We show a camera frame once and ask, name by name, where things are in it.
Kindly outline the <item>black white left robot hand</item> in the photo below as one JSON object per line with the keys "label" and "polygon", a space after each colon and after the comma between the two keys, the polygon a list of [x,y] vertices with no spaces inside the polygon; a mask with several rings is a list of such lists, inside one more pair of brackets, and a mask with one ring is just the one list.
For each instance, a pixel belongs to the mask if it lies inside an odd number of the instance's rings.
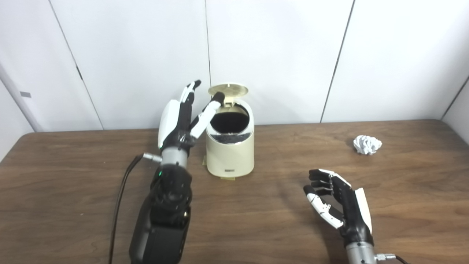
{"label": "black white left robot hand", "polygon": [[201,80],[191,82],[183,88],[179,100],[170,100],[166,104],[158,132],[158,147],[161,151],[176,147],[189,152],[223,105],[224,93],[216,92],[201,113],[191,120],[195,90],[200,84]]}

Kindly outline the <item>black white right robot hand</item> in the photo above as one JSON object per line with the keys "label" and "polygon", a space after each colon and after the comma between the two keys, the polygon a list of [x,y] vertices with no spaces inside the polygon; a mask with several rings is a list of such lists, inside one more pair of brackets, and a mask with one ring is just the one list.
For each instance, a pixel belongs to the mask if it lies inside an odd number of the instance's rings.
{"label": "black white right robot hand", "polygon": [[327,169],[309,170],[310,184],[303,187],[319,216],[337,229],[345,247],[351,243],[374,246],[370,210],[363,188],[352,185]]}

